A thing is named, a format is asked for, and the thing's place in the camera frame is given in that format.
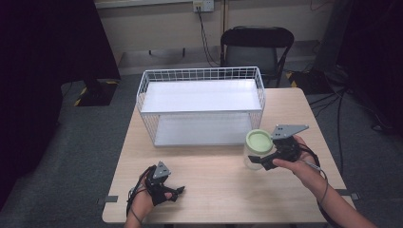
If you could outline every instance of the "chair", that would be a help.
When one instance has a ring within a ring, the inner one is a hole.
[[[285,28],[231,28],[221,37],[221,67],[258,67],[266,85],[274,79],[278,87],[293,43],[293,33]],[[285,48],[279,60],[278,48]]]

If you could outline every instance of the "glass jar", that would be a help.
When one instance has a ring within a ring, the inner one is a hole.
[[[243,163],[252,170],[260,170],[260,163],[251,163],[248,156],[266,157],[273,148],[272,136],[265,130],[255,129],[246,135]]]

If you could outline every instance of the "green lid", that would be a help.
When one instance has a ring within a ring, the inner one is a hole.
[[[246,146],[258,155],[267,154],[273,147],[272,137],[267,131],[252,130],[246,135]]]

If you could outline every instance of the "wooden table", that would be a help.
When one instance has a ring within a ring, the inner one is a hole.
[[[266,89],[260,128],[272,132],[276,124],[308,124],[300,132],[317,153],[329,183],[345,189],[343,179],[302,90]],[[172,174],[171,188],[185,186],[176,202],[154,208],[144,223],[303,223],[325,222],[316,199],[292,172],[276,168],[252,171],[243,164],[243,146],[154,147],[137,108],[133,111],[103,220],[125,222],[127,192],[150,165],[163,161]],[[350,197],[345,198],[350,204]]]

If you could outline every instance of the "wire basket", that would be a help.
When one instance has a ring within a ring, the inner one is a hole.
[[[155,146],[244,144],[265,104],[257,67],[146,70],[136,106]]]

